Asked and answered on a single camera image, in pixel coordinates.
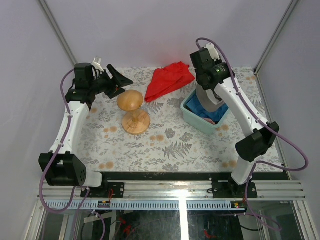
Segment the red cloth hat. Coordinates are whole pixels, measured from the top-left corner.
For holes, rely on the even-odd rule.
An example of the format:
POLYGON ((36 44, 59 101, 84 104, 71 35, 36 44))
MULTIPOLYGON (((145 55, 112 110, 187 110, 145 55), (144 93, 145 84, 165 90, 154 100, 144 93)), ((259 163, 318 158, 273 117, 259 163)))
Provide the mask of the red cloth hat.
POLYGON ((150 103, 190 84, 194 80, 195 77, 190 72, 189 65, 181 61, 163 68, 157 68, 147 87, 144 100, 150 103))

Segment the wooden hat stand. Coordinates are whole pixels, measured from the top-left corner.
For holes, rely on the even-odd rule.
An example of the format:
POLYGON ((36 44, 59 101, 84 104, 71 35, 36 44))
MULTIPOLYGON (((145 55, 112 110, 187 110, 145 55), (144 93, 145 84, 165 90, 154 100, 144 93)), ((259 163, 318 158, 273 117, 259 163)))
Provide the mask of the wooden hat stand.
POLYGON ((149 114, 142 110, 144 103, 143 95, 137 90, 127 90, 117 98, 117 106, 126 114, 122 118, 123 129, 131 135, 141 135, 150 126, 149 114))

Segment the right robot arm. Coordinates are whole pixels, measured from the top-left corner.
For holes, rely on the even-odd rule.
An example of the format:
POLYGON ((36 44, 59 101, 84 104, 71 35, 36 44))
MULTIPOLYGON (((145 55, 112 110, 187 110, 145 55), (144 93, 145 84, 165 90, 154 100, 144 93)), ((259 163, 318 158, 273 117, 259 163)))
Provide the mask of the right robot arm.
POLYGON ((196 74, 196 96, 201 106, 213 113, 226 104, 244 134, 244 139, 235 145, 237 165, 228 184, 223 186, 224 196, 244 197, 254 164, 272 147, 280 127, 276 122, 269 123, 260 115, 241 89, 234 72, 221 60, 214 46, 201 48, 192 53, 190 59, 196 74))

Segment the teal plastic bin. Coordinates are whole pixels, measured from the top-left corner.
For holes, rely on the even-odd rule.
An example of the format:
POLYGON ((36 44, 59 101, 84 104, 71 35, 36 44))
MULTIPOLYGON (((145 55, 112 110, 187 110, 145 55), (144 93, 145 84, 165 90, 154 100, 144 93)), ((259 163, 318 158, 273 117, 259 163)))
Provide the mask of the teal plastic bin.
POLYGON ((189 110, 189 108, 186 106, 187 101, 193 96, 196 95, 196 90, 191 92, 185 100, 182 101, 180 104, 180 109, 182 111, 183 120, 191 125, 192 127, 196 128, 200 132, 211 135, 215 130, 217 130, 219 127, 221 127, 226 120, 227 116, 231 112, 230 109, 225 113, 225 115, 222 117, 222 119, 216 123, 216 125, 213 125, 207 121, 205 121, 203 118, 195 115, 193 112, 189 110))

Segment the blue bucket hat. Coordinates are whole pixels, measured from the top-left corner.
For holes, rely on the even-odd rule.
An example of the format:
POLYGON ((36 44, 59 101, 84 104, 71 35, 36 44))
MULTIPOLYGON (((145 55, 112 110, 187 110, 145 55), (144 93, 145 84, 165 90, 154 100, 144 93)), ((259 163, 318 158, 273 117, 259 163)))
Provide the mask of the blue bucket hat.
POLYGON ((201 105, 198 97, 193 95, 185 104, 188 109, 200 118, 211 119, 213 122, 218 123, 222 117, 229 110, 226 104, 223 104, 214 112, 209 112, 201 105))

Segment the grey bucket hat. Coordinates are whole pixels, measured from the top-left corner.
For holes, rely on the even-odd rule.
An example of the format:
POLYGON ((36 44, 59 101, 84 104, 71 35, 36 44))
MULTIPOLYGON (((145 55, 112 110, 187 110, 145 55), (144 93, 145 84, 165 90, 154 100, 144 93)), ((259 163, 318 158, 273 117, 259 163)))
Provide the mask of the grey bucket hat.
POLYGON ((204 90, 199 84, 196 85, 196 96, 201 106, 209 113, 217 111, 225 103, 222 99, 217 99, 211 89, 204 90))

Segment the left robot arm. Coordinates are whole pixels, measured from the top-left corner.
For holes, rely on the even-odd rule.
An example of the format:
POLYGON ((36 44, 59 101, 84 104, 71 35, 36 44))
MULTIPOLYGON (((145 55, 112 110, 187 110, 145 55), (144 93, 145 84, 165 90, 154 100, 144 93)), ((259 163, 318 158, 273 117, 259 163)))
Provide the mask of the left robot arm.
POLYGON ((89 187, 98 197, 105 197, 110 190, 100 172, 89 171, 78 157, 78 143, 84 123, 97 95, 104 93, 113 99, 125 92, 133 81, 119 73, 111 64, 103 69, 98 63, 78 63, 60 83, 64 103, 63 120, 49 152, 39 156, 42 170, 39 194, 43 195, 44 183, 50 186, 89 187), (64 80, 74 75, 71 87, 64 92, 64 80))

